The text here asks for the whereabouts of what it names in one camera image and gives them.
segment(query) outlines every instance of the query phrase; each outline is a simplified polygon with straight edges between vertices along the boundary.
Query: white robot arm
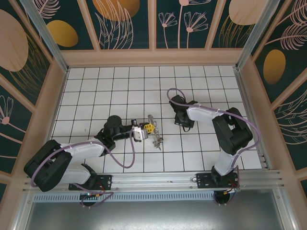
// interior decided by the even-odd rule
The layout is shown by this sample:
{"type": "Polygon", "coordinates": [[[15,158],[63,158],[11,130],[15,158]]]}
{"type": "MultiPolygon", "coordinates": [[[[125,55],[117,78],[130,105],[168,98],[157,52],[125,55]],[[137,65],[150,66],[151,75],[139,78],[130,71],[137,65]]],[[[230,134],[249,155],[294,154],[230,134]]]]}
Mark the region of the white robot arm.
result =
{"type": "Polygon", "coordinates": [[[195,121],[214,127],[221,151],[218,161],[212,168],[211,178],[216,185],[219,185],[222,179],[226,179],[226,176],[234,170],[239,150],[246,147],[253,138],[247,124],[238,119],[241,117],[240,112],[236,108],[230,108],[227,112],[237,117],[228,116],[219,110],[215,112],[206,109],[196,101],[187,103],[185,98],[179,95],[174,96],[169,103],[176,113],[175,124],[183,126],[184,130],[193,128],[195,121]]]}
{"type": "Polygon", "coordinates": [[[80,164],[80,161],[105,156],[107,150],[103,146],[111,151],[115,148],[115,141],[127,139],[130,134],[134,141],[141,142],[148,138],[152,130],[150,123],[138,125],[136,120],[132,120],[131,125],[123,126],[121,118],[113,115],[94,138],[73,144],[73,148],[71,144],[62,144],[55,140],[47,141],[25,165],[24,172],[32,178],[35,171],[40,168],[34,182],[43,192],[51,190],[58,184],[76,183],[92,187],[97,182],[97,174],[87,164],[80,164]],[[42,162],[57,150],[60,152],[42,166],[42,162]]]}

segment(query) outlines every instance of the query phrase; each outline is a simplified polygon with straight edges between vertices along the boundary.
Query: grid floor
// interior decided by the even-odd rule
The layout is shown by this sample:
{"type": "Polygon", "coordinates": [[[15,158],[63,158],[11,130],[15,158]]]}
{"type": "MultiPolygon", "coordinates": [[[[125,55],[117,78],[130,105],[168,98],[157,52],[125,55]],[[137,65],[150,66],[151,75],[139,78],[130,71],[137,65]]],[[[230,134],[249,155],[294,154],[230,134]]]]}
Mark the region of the grid floor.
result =
{"type": "MultiPolygon", "coordinates": [[[[130,124],[131,119],[147,121],[152,114],[164,139],[161,150],[149,136],[134,144],[136,160],[130,169],[121,168],[109,155],[85,163],[97,173],[210,170],[220,151],[214,128],[196,122],[185,133],[174,125],[175,113],[166,97],[172,87],[181,89],[187,102],[223,110],[236,107],[247,116],[231,66],[74,68],[69,71],[52,138],[59,143],[85,141],[98,133],[110,115],[130,124]]],[[[130,164],[129,140],[117,141],[112,152],[121,163],[130,164]]],[[[242,154],[237,164],[239,169],[261,169],[256,149],[242,154]]]]}

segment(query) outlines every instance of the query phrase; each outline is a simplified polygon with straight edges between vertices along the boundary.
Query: keys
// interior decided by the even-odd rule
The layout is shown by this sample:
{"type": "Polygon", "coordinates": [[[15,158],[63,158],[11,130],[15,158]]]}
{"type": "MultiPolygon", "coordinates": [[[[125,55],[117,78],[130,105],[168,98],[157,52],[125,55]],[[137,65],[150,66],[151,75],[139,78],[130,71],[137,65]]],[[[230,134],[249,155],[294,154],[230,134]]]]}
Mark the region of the keys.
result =
{"type": "Polygon", "coordinates": [[[157,149],[161,150],[160,144],[163,142],[163,138],[160,137],[159,129],[157,128],[157,122],[154,120],[154,117],[151,114],[148,115],[148,122],[154,125],[154,131],[152,132],[154,139],[153,145],[157,149]]]}

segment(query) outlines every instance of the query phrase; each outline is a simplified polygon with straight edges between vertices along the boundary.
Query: mounting plate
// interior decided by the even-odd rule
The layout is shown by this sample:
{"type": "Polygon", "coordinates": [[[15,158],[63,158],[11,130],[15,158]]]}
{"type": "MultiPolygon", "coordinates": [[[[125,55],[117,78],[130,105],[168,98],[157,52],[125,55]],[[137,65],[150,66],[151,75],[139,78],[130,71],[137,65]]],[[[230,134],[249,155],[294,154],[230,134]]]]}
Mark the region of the mounting plate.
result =
{"type": "Polygon", "coordinates": [[[196,174],[198,188],[231,188],[232,185],[230,181],[232,181],[237,186],[237,178],[238,175],[236,172],[229,173],[226,176],[223,176],[221,182],[219,185],[217,185],[212,179],[210,172],[196,174]]]}
{"type": "MultiPolygon", "coordinates": [[[[88,185],[85,185],[85,184],[83,184],[83,185],[81,184],[80,186],[82,186],[86,189],[89,189],[89,190],[100,191],[101,190],[100,183],[104,187],[104,190],[111,190],[112,175],[98,175],[96,183],[91,188],[88,185]]],[[[82,189],[77,188],[73,184],[69,184],[68,189],[71,190],[71,191],[82,191],[82,189]]]]}

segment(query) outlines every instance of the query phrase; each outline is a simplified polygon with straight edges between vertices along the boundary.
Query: yellow circle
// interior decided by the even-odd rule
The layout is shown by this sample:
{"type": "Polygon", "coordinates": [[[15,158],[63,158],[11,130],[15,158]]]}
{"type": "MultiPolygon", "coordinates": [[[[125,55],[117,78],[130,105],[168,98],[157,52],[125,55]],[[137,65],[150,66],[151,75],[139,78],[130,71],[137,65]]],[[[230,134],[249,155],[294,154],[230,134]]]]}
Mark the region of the yellow circle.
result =
{"type": "Polygon", "coordinates": [[[267,0],[231,0],[229,17],[238,25],[253,25],[258,21],[267,0]]]}
{"type": "Polygon", "coordinates": [[[0,10],[0,66],[8,71],[20,71],[28,59],[27,34],[9,13],[0,10]]]}
{"type": "Polygon", "coordinates": [[[94,6],[102,16],[112,21],[123,21],[126,17],[122,14],[118,2],[123,11],[128,11],[131,18],[139,11],[140,0],[93,0],[94,6]]]}
{"type": "Polygon", "coordinates": [[[286,66],[286,58],[282,51],[274,49],[267,54],[264,65],[263,75],[266,82],[274,85],[282,77],[286,66]]]}
{"type": "Polygon", "coordinates": [[[72,47],[78,43],[78,35],[74,28],[61,20],[54,20],[47,27],[56,43],[64,47],[72,47]]]}

